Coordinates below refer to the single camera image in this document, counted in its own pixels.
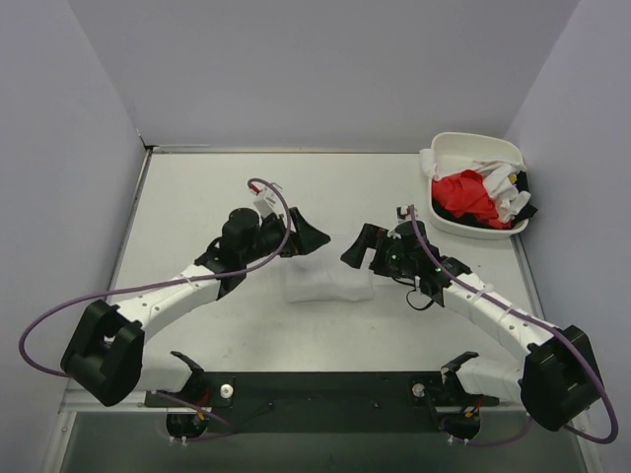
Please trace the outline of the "white t shirt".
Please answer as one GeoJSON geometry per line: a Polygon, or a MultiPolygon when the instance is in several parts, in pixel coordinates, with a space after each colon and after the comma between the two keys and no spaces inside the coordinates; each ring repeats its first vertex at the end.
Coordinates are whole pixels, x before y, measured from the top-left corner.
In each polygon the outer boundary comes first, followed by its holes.
{"type": "Polygon", "coordinates": [[[337,260],[301,260],[284,272],[283,291],[290,304],[362,302],[374,297],[372,276],[337,260]]]}

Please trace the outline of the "white plastic laundry basket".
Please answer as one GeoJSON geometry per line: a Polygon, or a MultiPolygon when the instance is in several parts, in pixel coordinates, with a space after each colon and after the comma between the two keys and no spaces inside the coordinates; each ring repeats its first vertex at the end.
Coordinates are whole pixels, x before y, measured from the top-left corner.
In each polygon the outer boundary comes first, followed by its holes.
{"type": "MultiPolygon", "coordinates": [[[[431,195],[431,183],[449,173],[457,173],[476,165],[510,165],[516,171],[526,171],[521,151],[512,143],[488,136],[471,133],[444,132],[433,138],[429,149],[419,152],[419,162],[428,179],[428,195],[431,195]]],[[[438,230],[460,236],[477,239],[503,239],[522,232],[528,224],[528,218],[513,224],[508,230],[490,230],[466,226],[448,220],[439,215],[428,200],[428,220],[438,230]]]]}

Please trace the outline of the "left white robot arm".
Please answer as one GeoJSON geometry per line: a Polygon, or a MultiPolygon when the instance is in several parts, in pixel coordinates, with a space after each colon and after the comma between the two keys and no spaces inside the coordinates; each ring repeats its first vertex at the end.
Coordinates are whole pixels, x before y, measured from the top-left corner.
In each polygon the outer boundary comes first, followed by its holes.
{"type": "Polygon", "coordinates": [[[85,309],[61,358],[62,370],[106,407],[137,386],[145,344],[197,309],[220,300],[244,279],[248,265],[266,257],[309,255],[330,242],[297,208],[284,222],[249,208],[234,210],[220,236],[167,286],[116,304],[96,300],[85,309]]]}

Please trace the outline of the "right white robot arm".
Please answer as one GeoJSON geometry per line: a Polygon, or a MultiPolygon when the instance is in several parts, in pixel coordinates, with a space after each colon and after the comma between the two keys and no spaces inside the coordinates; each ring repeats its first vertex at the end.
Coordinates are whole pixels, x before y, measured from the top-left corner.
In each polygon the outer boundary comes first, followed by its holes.
{"type": "Polygon", "coordinates": [[[404,280],[434,304],[457,313],[493,338],[510,355],[493,362],[468,351],[441,368],[442,384],[454,399],[493,397],[523,406],[543,428],[557,432],[601,398],[602,382],[587,335],[532,318],[502,298],[461,261],[441,254],[420,221],[387,230],[363,226],[341,255],[348,266],[404,280]]]}

